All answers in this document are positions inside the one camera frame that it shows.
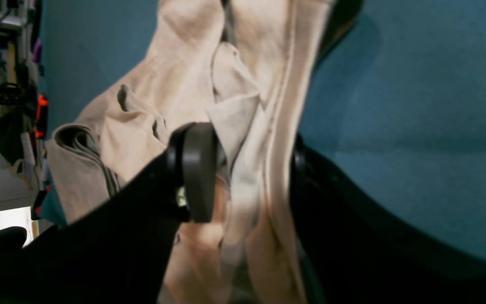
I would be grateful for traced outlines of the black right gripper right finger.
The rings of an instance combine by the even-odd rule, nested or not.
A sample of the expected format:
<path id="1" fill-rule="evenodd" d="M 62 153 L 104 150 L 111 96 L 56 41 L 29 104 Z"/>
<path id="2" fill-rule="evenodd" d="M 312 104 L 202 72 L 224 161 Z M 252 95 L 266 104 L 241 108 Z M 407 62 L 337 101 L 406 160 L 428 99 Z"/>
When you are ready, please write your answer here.
<path id="1" fill-rule="evenodd" d="M 296 137 L 290 210 L 312 303 L 486 304 L 486 261 L 411 227 Z"/>

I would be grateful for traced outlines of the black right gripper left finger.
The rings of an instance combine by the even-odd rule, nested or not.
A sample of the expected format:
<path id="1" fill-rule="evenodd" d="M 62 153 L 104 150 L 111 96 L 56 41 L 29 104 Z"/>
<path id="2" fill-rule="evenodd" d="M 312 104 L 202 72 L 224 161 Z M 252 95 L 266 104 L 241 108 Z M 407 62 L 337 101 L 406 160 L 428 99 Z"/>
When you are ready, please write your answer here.
<path id="1" fill-rule="evenodd" d="M 190 123 L 114 198 L 0 255 L 0 304 L 154 304 L 182 223 L 213 216 L 217 137 Z"/>

